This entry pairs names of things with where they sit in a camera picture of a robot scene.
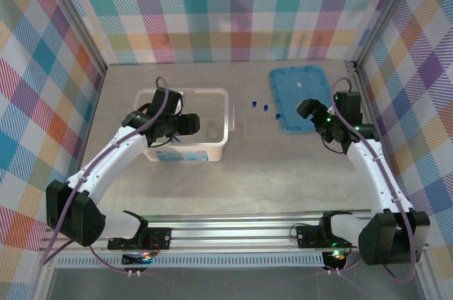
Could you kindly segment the round controller with green LED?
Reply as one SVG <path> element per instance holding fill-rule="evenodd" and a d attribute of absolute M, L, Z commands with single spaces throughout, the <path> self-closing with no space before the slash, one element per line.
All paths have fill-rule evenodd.
<path fill-rule="evenodd" d="M 322 252 L 324 263 L 323 268 L 325 270 L 341 270 L 345 268 L 349 254 L 349 250 L 332 250 L 329 252 Z"/>

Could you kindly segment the controller board with LEDs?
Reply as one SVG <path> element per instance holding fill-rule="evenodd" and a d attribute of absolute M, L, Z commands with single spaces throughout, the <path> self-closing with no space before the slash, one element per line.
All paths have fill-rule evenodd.
<path fill-rule="evenodd" d="M 121 257 L 121 264 L 133 266 L 147 266 L 152 264 L 156 253 L 154 251 L 146 251 L 143 253 L 124 253 Z"/>

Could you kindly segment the aluminium side rail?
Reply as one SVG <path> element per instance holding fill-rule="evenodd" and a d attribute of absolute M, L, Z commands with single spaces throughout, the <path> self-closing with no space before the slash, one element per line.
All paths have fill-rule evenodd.
<path fill-rule="evenodd" d="M 353 63 L 346 63 L 345 67 L 348 72 L 348 79 L 350 81 L 350 93 L 352 87 L 356 86 L 359 91 L 359 102 L 356 103 L 360 113 L 362 106 L 361 100 L 364 96 L 365 101 L 365 115 L 372 120 L 372 114 L 368 106 L 367 97 L 365 95 L 365 88 L 362 86 L 362 81 L 358 76 L 358 71 Z M 346 116 L 346 111 L 338 111 L 337 116 L 342 116 L 342 123 L 348 129 L 351 142 L 350 148 L 347 151 L 348 158 L 353 163 L 354 167 L 361 173 L 366 173 L 369 176 L 382 176 L 388 178 L 391 175 L 390 168 L 384 157 L 382 143 L 377 128 L 371 124 L 362 124 L 361 116 Z"/>

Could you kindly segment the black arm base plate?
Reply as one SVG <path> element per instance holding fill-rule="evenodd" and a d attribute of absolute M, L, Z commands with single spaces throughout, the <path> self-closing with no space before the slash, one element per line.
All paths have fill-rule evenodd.
<path fill-rule="evenodd" d="M 108 250 L 168 250 L 171 244 L 171 228 L 147 227 L 133 238 L 110 238 Z"/>
<path fill-rule="evenodd" d="M 355 246 L 343 238 L 327 233 L 320 226 L 296 225 L 294 238 L 299 248 L 343 249 Z"/>

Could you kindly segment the clear plastic storage box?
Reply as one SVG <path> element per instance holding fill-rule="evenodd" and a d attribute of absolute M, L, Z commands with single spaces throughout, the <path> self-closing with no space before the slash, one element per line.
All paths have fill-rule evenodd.
<path fill-rule="evenodd" d="M 197 134 L 178 137 L 181 143 L 167 143 L 144 152 L 150 161 L 220 161 L 229 137 L 229 94 L 223 88 L 177 88 L 184 92 L 182 114 L 196 113 L 200 117 Z M 218 142 L 206 139 L 201 126 L 208 120 L 218 122 L 223 128 L 223 138 Z"/>

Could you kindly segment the aluminium frame post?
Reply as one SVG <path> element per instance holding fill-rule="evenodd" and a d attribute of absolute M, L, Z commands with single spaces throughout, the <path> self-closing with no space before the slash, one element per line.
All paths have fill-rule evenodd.
<path fill-rule="evenodd" d="M 69 24 L 74 29 L 79 41 L 85 47 L 91 61 L 101 76 L 101 82 L 103 82 L 108 69 L 107 62 L 104 60 L 101 51 L 98 49 L 94 39 L 91 37 L 91 34 L 86 27 L 86 24 L 83 22 L 81 15 L 77 11 L 74 2 L 72 0 L 56 1 L 64 15 L 67 17 Z"/>
<path fill-rule="evenodd" d="M 359 69 L 367 61 L 401 0 L 370 0 L 345 60 Z"/>

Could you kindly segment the round clear glass flask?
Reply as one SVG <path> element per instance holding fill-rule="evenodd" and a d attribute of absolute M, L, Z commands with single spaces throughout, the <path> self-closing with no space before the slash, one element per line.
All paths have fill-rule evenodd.
<path fill-rule="evenodd" d="M 201 126 L 203 136 L 212 142 L 218 142 L 223 138 L 223 130 L 224 128 L 214 120 L 208 120 Z"/>

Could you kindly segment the colourful plaid cloth backdrop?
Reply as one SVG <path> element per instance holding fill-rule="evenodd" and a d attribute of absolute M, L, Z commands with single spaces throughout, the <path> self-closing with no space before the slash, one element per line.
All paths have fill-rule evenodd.
<path fill-rule="evenodd" d="M 0 248 L 40 248 L 45 188 L 78 166 L 100 85 L 56 0 L 0 0 Z"/>
<path fill-rule="evenodd" d="M 453 0 L 401 0 L 364 78 L 396 180 L 453 280 Z"/>
<path fill-rule="evenodd" d="M 71 0 L 109 64 L 352 59 L 386 0 Z"/>

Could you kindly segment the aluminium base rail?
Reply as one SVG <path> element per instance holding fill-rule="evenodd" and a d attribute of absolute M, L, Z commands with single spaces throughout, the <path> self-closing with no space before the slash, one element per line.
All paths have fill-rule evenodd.
<path fill-rule="evenodd" d="M 350 212 L 361 220 L 369 221 L 371 214 Z M 277 214 L 275 216 L 213 216 L 213 217 L 154 217 L 147 219 L 148 227 L 171 228 L 171 244 L 168 250 L 154 251 L 157 255 L 176 252 L 194 254 L 263 253 L 290 251 L 329 252 L 326 248 L 299 248 L 294 238 L 296 225 L 317 226 L 323 214 Z M 108 250 L 109 238 L 100 238 L 91 246 Z M 45 240 L 43 263 L 47 263 L 66 247 L 80 246 L 61 233 L 54 231 Z M 333 250 L 360 252 L 357 247 Z M 143 253 L 143 250 L 112 250 L 113 252 Z"/>

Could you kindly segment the aluminium frame leg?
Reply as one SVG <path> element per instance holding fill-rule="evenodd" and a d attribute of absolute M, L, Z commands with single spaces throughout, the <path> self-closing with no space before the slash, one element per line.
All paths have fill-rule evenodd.
<path fill-rule="evenodd" d="M 435 278 L 428 260 L 428 254 L 425 250 L 420 254 L 420 259 L 415 264 L 415 270 L 425 300 L 438 300 Z"/>
<path fill-rule="evenodd" d="M 55 271 L 55 259 L 50 260 L 43 267 L 38 267 L 35 285 L 30 300 L 46 300 Z"/>

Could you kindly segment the blue plastic box lid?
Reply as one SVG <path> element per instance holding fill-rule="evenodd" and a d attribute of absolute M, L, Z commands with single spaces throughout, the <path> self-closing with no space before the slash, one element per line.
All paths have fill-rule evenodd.
<path fill-rule="evenodd" d="M 270 85 L 279 121 L 288 133 L 313 132 L 313 123 L 299 116 L 297 107 L 306 99 L 330 105 L 331 85 L 323 69 L 317 65 L 285 67 L 270 72 Z"/>

